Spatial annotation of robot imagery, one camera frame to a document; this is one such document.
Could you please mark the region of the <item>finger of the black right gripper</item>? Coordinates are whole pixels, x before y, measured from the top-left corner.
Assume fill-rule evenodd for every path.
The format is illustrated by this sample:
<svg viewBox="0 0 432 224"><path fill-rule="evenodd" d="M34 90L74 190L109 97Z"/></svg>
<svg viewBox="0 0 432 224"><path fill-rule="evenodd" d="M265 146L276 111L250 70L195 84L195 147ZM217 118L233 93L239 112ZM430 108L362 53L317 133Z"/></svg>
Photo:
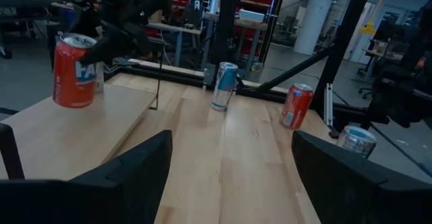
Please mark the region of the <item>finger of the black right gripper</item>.
<svg viewBox="0 0 432 224"><path fill-rule="evenodd" d="M134 39L129 34L121 30L108 30L94 46L85 52L79 62L82 65L98 62L111 64L114 58L131 55L137 49Z"/></svg>
<svg viewBox="0 0 432 224"><path fill-rule="evenodd" d="M71 0L75 17L69 27L69 33L97 37L97 27L101 25L99 15L92 0Z"/></svg>

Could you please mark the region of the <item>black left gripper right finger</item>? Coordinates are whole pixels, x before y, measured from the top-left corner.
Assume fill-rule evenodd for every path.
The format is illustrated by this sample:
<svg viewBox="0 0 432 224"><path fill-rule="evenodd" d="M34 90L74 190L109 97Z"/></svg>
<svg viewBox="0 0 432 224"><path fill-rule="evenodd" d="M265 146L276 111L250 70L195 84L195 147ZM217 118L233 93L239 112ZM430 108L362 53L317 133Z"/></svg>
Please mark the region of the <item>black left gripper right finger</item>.
<svg viewBox="0 0 432 224"><path fill-rule="evenodd" d="M431 184L303 131L291 149L322 223L431 224Z"/></svg>

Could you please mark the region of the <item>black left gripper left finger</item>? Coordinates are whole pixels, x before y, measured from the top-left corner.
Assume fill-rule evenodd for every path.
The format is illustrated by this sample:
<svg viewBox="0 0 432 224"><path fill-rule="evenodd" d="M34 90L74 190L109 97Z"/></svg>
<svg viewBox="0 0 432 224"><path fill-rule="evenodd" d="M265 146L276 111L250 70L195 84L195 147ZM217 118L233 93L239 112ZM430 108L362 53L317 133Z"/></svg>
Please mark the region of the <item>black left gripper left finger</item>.
<svg viewBox="0 0 432 224"><path fill-rule="evenodd" d="M2 181L1 222L153 223L172 150L172 132L163 130L68 181Z"/></svg>

